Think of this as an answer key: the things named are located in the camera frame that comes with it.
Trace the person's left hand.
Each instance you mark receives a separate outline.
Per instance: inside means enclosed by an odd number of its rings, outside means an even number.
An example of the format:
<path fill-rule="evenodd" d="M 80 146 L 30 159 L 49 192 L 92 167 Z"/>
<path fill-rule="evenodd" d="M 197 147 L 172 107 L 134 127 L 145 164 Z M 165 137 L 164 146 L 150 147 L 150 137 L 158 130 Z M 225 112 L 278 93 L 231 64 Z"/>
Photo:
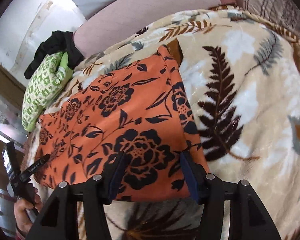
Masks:
<path fill-rule="evenodd" d="M 35 208 L 38 212 L 40 212 L 43 207 L 42 200 L 37 194 L 38 189 L 36 187 L 34 188 L 34 191 L 36 193 L 34 196 L 34 205 L 25 200 L 24 198 L 18 199 L 14 204 L 14 216 L 17 229 L 23 236 L 27 235 L 27 233 L 32 227 L 32 222 L 28 217 L 27 211 Z"/>

